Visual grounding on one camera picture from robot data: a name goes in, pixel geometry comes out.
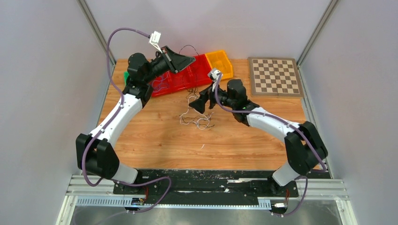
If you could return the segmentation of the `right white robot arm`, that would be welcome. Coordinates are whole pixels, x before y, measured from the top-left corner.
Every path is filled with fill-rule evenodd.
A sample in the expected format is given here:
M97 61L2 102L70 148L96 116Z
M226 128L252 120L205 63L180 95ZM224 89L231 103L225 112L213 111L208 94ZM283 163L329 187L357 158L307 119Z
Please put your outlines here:
M240 79L232 79L227 89L222 90L216 82L200 92L199 98L189 107L199 113L219 105L233 114L235 120L248 127L258 128L282 141L285 145L287 162L269 177L268 189L273 195L281 195L287 184L300 176L306 176L320 165L320 172L326 172L324 159L328 151L315 125L309 121L296 123L273 115L248 99L246 88Z

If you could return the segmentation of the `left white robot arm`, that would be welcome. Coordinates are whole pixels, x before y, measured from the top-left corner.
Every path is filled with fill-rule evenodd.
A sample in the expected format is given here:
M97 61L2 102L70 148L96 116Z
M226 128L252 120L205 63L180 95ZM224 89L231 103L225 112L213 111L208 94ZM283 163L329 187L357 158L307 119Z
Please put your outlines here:
M84 174L125 183L132 194L140 193L144 182L137 177L137 169L120 162L114 150L116 142L131 119L151 98L151 82L166 72L177 74L195 60L194 57L172 51L168 46L157 51L151 60L139 52L131 55L127 67L129 76L117 104L94 130L76 138L78 168Z

